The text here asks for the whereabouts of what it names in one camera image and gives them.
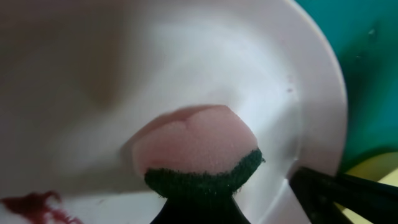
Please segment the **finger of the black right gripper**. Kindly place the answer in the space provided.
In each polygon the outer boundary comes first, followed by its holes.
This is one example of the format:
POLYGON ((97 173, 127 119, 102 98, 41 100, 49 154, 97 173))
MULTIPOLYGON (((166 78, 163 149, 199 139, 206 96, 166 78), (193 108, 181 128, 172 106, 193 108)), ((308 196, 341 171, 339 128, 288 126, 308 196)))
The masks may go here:
POLYGON ((312 224, 350 223, 336 203, 372 223, 397 223, 397 187, 306 167, 294 173, 289 185, 312 224))

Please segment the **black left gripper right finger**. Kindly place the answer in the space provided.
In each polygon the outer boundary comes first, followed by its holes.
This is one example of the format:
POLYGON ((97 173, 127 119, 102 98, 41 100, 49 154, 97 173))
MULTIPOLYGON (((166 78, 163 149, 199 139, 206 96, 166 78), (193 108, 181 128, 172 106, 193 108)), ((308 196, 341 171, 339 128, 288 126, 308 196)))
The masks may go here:
POLYGON ((234 197, 202 196, 198 199, 199 222, 204 224, 250 224, 234 197))

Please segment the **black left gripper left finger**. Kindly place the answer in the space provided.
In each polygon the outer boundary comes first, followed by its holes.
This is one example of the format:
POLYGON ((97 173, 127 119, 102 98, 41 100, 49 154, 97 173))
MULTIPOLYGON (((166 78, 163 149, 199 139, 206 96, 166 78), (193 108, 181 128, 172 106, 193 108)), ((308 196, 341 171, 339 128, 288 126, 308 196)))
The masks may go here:
POLYGON ((195 223, 198 214, 194 203, 168 198, 158 215, 150 224, 195 223))

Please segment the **pink green sponge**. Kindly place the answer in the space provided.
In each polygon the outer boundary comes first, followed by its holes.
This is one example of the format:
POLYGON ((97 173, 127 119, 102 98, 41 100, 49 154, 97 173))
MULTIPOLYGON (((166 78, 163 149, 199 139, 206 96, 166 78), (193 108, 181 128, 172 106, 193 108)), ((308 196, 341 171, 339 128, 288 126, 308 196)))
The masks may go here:
POLYGON ((137 174, 169 199, 230 197, 265 161, 253 132, 223 105, 153 119, 131 138, 131 153, 137 174))

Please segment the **white pink plate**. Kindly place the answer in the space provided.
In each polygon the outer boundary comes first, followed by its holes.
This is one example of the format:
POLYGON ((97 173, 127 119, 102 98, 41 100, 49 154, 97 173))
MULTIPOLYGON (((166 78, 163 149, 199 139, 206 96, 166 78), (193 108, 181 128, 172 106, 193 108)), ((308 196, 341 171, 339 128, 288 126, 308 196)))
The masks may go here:
POLYGON ((294 1, 131 1, 1 31, 1 196, 54 190, 83 223, 149 223, 165 200, 130 138, 160 114, 229 106, 265 163, 235 199, 251 223, 307 223, 288 179, 333 175, 346 136, 336 56, 294 1))

